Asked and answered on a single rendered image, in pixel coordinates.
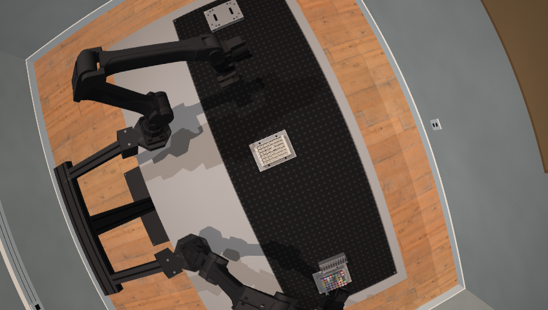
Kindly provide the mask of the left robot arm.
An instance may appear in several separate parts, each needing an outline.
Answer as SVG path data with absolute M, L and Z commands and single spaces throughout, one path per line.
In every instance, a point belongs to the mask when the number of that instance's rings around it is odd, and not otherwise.
M 105 75 L 179 61 L 208 61 L 213 68 L 223 68 L 228 73 L 235 69 L 233 62 L 251 57 L 248 44 L 241 36 L 219 43 L 214 34 L 123 50 L 103 51 L 101 46 L 88 48 L 80 52 L 74 65 L 73 101 L 97 101 L 144 115 L 139 124 L 149 146 L 166 140 L 163 126 L 174 119 L 167 94 L 148 92 L 149 96 L 146 96 L 107 83 Z M 99 69 L 97 63 L 100 63 Z

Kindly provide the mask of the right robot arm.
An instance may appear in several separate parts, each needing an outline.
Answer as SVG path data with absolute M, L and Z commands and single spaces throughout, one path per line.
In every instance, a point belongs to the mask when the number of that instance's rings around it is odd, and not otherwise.
M 208 254 L 198 238 L 193 238 L 182 244 L 180 250 L 192 271 L 200 269 L 199 276 L 213 285 L 218 284 L 230 297 L 233 304 L 232 310 L 309 310 L 295 307 L 298 299 L 288 294 L 276 291 L 273 296 L 243 285 L 229 273 L 226 267 L 229 260 L 213 252 Z M 343 310 L 343 305 L 349 295 L 350 293 L 346 289 L 338 288 L 333 300 L 327 299 L 325 301 L 324 310 L 333 307 L 337 310 Z M 336 310 L 334 308 L 329 310 Z

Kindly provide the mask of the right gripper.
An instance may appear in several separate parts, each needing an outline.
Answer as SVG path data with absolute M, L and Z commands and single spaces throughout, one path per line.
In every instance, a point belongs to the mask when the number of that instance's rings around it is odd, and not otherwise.
M 324 310 L 324 303 L 327 299 L 333 300 L 333 297 L 330 296 L 330 295 L 326 295 L 326 298 L 322 297 L 320 303 L 316 307 L 316 310 Z M 329 309 L 333 309 L 333 308 L 329 308 Z M 327 310 L 329 310 L 329 309 L 327 309 Z M 337 309 L 337 308 L 334 308 L 334 309 Z

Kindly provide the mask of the white grid rack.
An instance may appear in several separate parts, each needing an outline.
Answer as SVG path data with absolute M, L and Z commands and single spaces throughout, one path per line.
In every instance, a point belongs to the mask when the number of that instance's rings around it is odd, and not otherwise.
M 272 147 L 275 147 L 275 150 L 272 150 Z M 257 145 L 254 149 L 262 167 L 291 154 L 283 135 Z

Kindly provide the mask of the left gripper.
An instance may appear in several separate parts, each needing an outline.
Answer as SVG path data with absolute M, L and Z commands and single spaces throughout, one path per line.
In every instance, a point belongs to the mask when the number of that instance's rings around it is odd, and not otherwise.
M 214 69 L 214 68 L 213 68 Z M 218 80 L 218 82 L 220 83 L 220 86 L 222 88 L 228 86 L 228 85 L 231 85 L 233 83 L 236 83 L 237 81 L 240 81 L 239 77 L 238 76 L 235 76 L 237 73 L 235 72 L 235 69 L 228 72 L 228 73 L 225 73 L 223 68 L 221 69 L 214 69 L 214 72 L 215 72 L 215 75 L 216 75 L 216 78 Z M 233 77 L 235 76 L 235 77 Z M 230 78 L 231 77 L 231 78 Z M 229 79 L 227 79 L 229 78 Z M 225 80 L 227 79 L 227 80 Z

